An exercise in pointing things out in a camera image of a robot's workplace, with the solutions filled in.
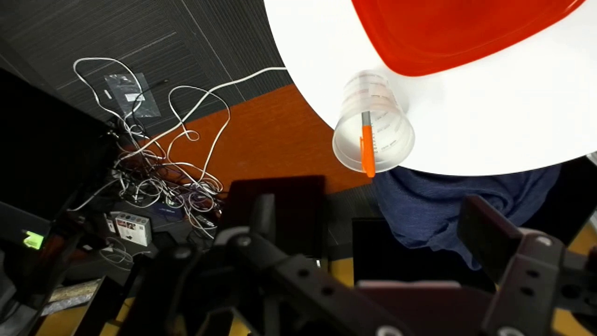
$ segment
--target black metal frame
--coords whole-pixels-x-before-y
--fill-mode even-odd
[[[273,211],[275,198],[260,199]],[[255,220],[273,220],[262,212]],[[215,311],[236,310],[258,334],[551,334],[557,306],[596,319],[597,276],[587,259],[542,231],[519,231],[482,198],[463,201],[460,235],[501,283],[495,296],[439,283],[378,283],[350,289],[312,259],[286,255],[268,227],[221,231],[200,255],[189,246],[161,254],[144,276],[122,334],[208,330]]]

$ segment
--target cable bundle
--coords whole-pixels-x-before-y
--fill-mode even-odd
[[[133,78],[135,86],[139,87],[137,97],[131,102],[130,110],[113,110],[105,106],[96,91],[96,87],[81,74],[79,65],[87,61],[111,61],[122,65],[130,76]],[[219,84],[212,89],[204,89],[199,86],[176,86],[169,91],[169,106],[178,123],[171,127],[169,130],[150,138],[144,132],[144,127],[137,121],[135,112],[144,104],[144,87],[139,80],[139,76],[128,67],[124,61],[116,58],[79,58],[74,63],[74,71],[79,76],[83,84],[90,87],[94,93],[94,99],[102,110],[111,114],[116,119],[118,128],[113,132],[122,155],[113,166],[111,179],[98,188],[87,201],[83,201],[79,207],[74,207],[72,211],[85,209],[96,196],[105,192],[107,188],[118,184],[120,192],[118,196],[128,201],[133,207],[148,209],[156,203],[163,201],[165,205],[172,209],[184,209],[185,220],[202,231],[206,237],[213,239],[213,229],[217,227],[210,218],[206,218],[202,212],[215,211],[221,201],[221,194],[225,192],[223,183],[208,171],[210,160],[213,156],[215,145],[219,143],[223,132],[227,130],[232,112],[228,102],[215,95],[217,89],[251,80],[255,76],[260,76],[262,72],[269,71],[286,71],[286,67],[266,67],[260,69],[249,76]],[[180,89],[195,89],[202,91],[202,99],[182,117],[182,112],[174,106],[172,95]],[[178,140],[187,138],[189,142],[199,142],[200,134],[193,128],[185,127],[185,121],[202,106],[202,102],[213,95],[227,106],[227,121],[223,123],[221,130],[213,138],[210,145],[210,153],[206,156],[204,166],[197,166],[193,162],[185,160],[172,160],[172,151]],[[169,145],[163,145],[161,140],[167,134],[172,134],[180,130]]]

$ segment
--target black equipment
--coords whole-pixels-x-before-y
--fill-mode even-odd
[[[0,87],[0,239],[40,250],[118,151],[105,123],[3,69]]]
[[[210,330],[234,308],[258,334],[551,334],[555,308],[597,330],[597,254],[568,252],[542,231],[519,231],[478,196],[463,201],[460,235],[501,289],[497,295],[456,283],[370,282],[350,289],[305,255],[286,255],[266,222],[273,196],[256,201],[260,216],[221,231],[200,255],[189,246],[161,254],[146,270],[122,334]]]

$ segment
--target white cable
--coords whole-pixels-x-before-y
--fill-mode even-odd
[[[156,192],[143,190],[143,186],[148,186],[148,184],[156,186]],[[139,198],[139,194],[146,194],[146,196],[154,196],[156,198],[156,196],[161,194],[161,188],[156,184],[156,181],[144,179],[135,186],[135,196]]]
[[[163,196],[159,194],[158,198],[154,198],[150,203],[144,203],[144,205],[139,205],[139,203],[135,203],[135,201],[130,201],[130,199],[126,199],[131,207],[137,207],[137,209],[150,209],[150,207],[154,207],[158,201],[161,201],[163,199]]]
[[[122,194],[124,194],[130,188],[130,181],[126,181],[122,171],[115,171],[115,173],[116,173],[116,179],[120,181],[120,188],[122,188]]]
[[[94,198],[98,198],[103,190],[107,190],[111,184],[115,184],[118,179],[111,179],[107,184],[98,188],[87,201],[83,201],[79,207],[74,207],[72,211],[83,211]]]
[[[199,220],[199,222],[202,222],[202,226],[206,227],[206,229],[217,229],[217,226],[210,220],[210,218],[206,218],[204,214],[195,214],[195,218]]]
[[[193,199],[193,198],[199,198],[199,194],[189,194],[189,196],[187,196],[189,207],[195,209],[195,211],[199,211],[199,212],[210,212],[210,211],[213,211],[213,209],[217,207],[217,201],[215,201],[212,196],[206,196],[206,194],[200,196],[200,198],[204,198],[206,201],[210,201],[208,207],[199,207],[199,205],[197,205],[199,201]]]
[[[200,173],[204,173],[204,170],[199,168],[199,166],[195,166],[193,162],[178,160],[178,162],[169,162],[169,164],[189,166],[189,168],[195,168],[195,170],[199,170]],[[225,184],[221,183],[221,179],[215,177],[215,175],[210,173],[210,171],[206,171],[206,173],[204,173],[204,179],[202,179],[202,181],[197,181],[195,184],[200,186],[200,188],[204,188],[204,190],[208,188],[210,194],[219,194],[219,192],[225,190]]]
[[[210,239],[215,239],[195,216],[191,211],[185,211],[187,212],[187,220],[193,227],[204,231]]]
[[[109,242],[109,246],[100,250],[100,255],[105,261],[113,263],[116,268],[122,268],[122,270],[131,270],[131,267],[135,265],[135,255],[137,254],[144,254],[144,252],[131,254],[128,250],[128,246],[122,240],[115,239],[115,237],[109,237],[107,242]]]
[[[167,158],[167,160],[171,160],[171,153],[172,153],[174,143],[176,143],[180,138],[184,138],[184,136],[187,136],[189,142],[199,142],[199,140],[202,138],[199,130],[185,128],[184,132],[180,132],[178,136],[174,136],[174,138],[171,140],[171,143],[169,143],[169,147],[167,147],[167,153],[165,153],[165,158]]]
[[[199,87],[199,86],[176,86],[176,87],[171,89],[171,93],[174,93],[174,91],[178,91],[178,89],[199,89],[199,91],[206,91],[206,93],[208,93],[208,89]],[[227,127],[228,127],[228,123],[230,123],[230,119],[232,119],[232,112],[230,112],[228,102],[227,102],[225,99],[221,99],[219,95],[215,95],[215,97],[227,106],[227,121],[225,121],[223,127],[219,128],[217,136],[213,136],[213,142],[212,142],[212,145],[210,145],[208,156],[206,156],[206,160],[204,160],[204,168],[202,168],[200,181],[206,177],[206,171],[208,171],[212,155],[213,155],[217,143],[221,142],[223,132],[227,130]]]
[[[266,69],[260,69],[260,71],[256,71],[256,72],[253,72],[253,74],[249,74],[249,76],[243,76],[243,78],[238,78],[238,80],[232,80],[232,82],[225,82],[225,84],[219,84],[219,86],[208,89],[208,91],[204,93],[204,97],[187,112],[187,115],[180,119],[178,125],[174,125],[174,127],[171,127],[169,130],[154,136],[154,140],[150,140],[148,143],[144,143],[141,149],[137,149],[137,151],[133,151],[133,153],[128,153],[126,156],[118,158],[118,160],[116,160],[116,166],[118,166],[120,162],[124,162],[124,160],[128,160],[128,158],[143,153],[143,151],[144,151],[146,147],[150,147],[154,142],[159,142],[159,140],[165,138],[167,134],[174,132],[178,127],[185,125],[185,121],[202,106],[202,102],[206,100],[206,97],[210,97],[213,91],[223,89],[223,87],[228,87],[228,86],[236,86],[236,84],[240,84],[240,82],[247,82],[247,80],[251,80],[251,78],[255,78],[255,76],[260,76],[260,74],[264,74],[264,72],[269,72],[269,71],[286,71],[286,67],[266,67]]]
[[[144,95],[144,87],[143,87],[143,84],[139,82],[137,74],[131,71],[131,67],[128,67],[128,63],[124,63],[124,61],[120,61],[120,59],[116,59],[116,58],[105,58],[105,56],[79,58],[79,59],[75,59],[75,63],[74,63],[75,74],[79,76],[79,80],[81,80],[83,84],[87,84],[87,86],[92,89],[96,102],[98,102],[103,110],[107,110],[109,114],[116,115],[116,117],[122,119],[122,121],[126,121],[128,117],[131,117],[131,115],[141,108],[141,104],[137,104],[131,112],[124,112],[126,115],[120,115],[116,110],[105,106],[105,104],[100,100],[100,95],[98,95],[98,91],[94,89],[94,86],[79,72],[79,63],[87,63],[87,61],[113,61],[113,63],[122,65],[122,67],[133,76],[133,80],[135,80],[135,84],[137,84],[137,87],[139,87],[139,95]]]
[[[131,151],[128,151],[124,145],[120,145],[120,143],[116,143],[116,145],[118,145],[118,149],[120,149],[122,153],[131,153]],[[150,151],[150,149],[146,149],[143,155],[144,155],[146,158],[165,160],[165,156],[161,156],[161,155],[158,155],[158,153],[154,153],[154,151]]]
[[[171,209],[184,209],[185,207],[185,198],[182,196],[182,194],[174,194],[172,198],[171,198],[171,203],[169,201],[165,201]]]
[[[195,212],[191,212],[191,218],[195,220],[195,224],[197,226],[200,226],[200,227],[204,227],[206,231],[210,229],[219,229],[215,224],[208,224],[208,222],[202,222],[199,216],[202,216],[202,214],[195,214]]]
[[[200,170],[199,166],[195,166],[195,164],[191,164],[191,162],[163,162],[163,166],[174,166],[174,168],[178,168],[197,188],[202,188],[202,190],[206,190],[208,194],[219,194],[219,192],[223,192],[223,190],[219,190],[219,188],[210,188],[210,186],[219,186],[219,184],[223,184],[215,175],[212,175],[210,173],[210,177],[213,179],[213,184],[210,184],[210,183],[200,183],[199,179],[195,179],[187,170],[184,170],[182,166],[191,166],[191,168],[197,168],[197,170]]]

